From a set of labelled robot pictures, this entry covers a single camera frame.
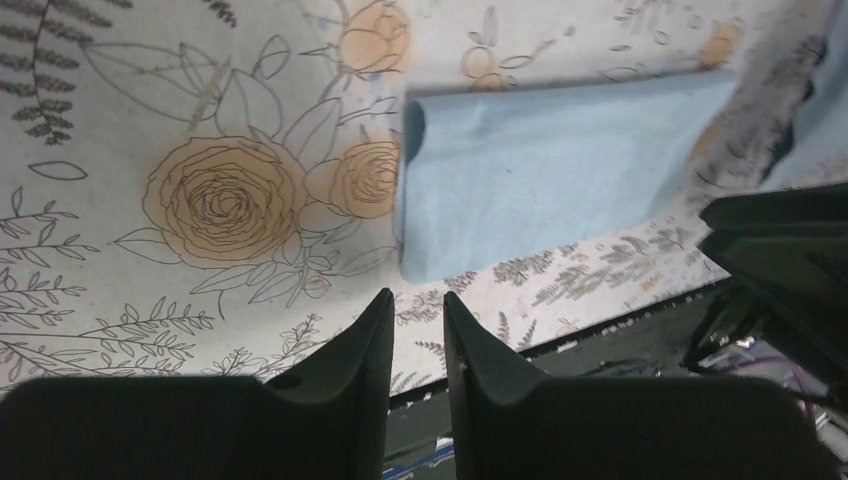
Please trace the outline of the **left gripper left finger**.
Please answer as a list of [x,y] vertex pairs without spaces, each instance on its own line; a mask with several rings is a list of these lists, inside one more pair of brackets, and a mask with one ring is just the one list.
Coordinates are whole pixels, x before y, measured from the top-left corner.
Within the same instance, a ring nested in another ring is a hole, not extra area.
[[44,378],[1,403],[5,479],[378,479],[394,297],[268,381]]

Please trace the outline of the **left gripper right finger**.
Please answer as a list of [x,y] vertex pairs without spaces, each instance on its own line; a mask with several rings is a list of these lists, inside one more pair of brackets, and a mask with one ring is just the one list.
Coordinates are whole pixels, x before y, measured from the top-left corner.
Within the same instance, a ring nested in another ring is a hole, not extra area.
[[454,293],[443,325],[460,479],[837,479],[797,402],[761,378],[560,377]]

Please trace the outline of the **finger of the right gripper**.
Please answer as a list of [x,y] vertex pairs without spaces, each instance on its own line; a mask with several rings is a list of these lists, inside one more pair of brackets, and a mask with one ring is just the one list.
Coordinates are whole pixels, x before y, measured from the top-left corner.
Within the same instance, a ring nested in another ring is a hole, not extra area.
[[847,184],[729,196],[699,215],[711,229],[847,223]]
[[847,381],[847,232],[840,228],[722,229],[699,249],[769,304]]

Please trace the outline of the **small light blue cloth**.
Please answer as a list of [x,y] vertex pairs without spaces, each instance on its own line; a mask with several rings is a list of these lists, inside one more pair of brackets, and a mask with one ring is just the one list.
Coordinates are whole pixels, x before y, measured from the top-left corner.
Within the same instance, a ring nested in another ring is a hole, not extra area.
[[652,220],[738,82],[712,71],[407,102],[402,277],[434,282]]

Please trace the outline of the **large light blue cloth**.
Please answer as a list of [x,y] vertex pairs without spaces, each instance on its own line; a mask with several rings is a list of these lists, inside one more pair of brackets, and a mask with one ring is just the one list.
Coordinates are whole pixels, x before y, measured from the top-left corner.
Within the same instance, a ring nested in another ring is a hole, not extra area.
[[788,153],[761,183],[776,190],[813,172],[816,165],[847,148],[847,3],[837,4],[825,36],[825,54],[812,75],[813,93],[792,120]]

